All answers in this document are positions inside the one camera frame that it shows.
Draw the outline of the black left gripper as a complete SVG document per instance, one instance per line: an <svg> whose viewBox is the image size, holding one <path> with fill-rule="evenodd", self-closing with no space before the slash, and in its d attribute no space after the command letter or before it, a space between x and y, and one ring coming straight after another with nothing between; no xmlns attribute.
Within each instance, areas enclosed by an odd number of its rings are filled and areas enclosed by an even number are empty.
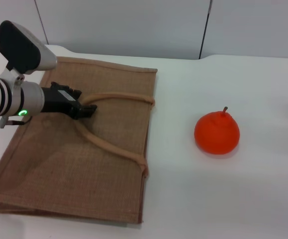
<svg viewBox="0 0 288 239"><path fill-rule="evenodd" d="M51 82L49 88L42 87L44 105L42 113L63 113L74 120L90 118L96 111L96 105L84 105L79 98L80 90L74 90L66 85Z"/></svg>

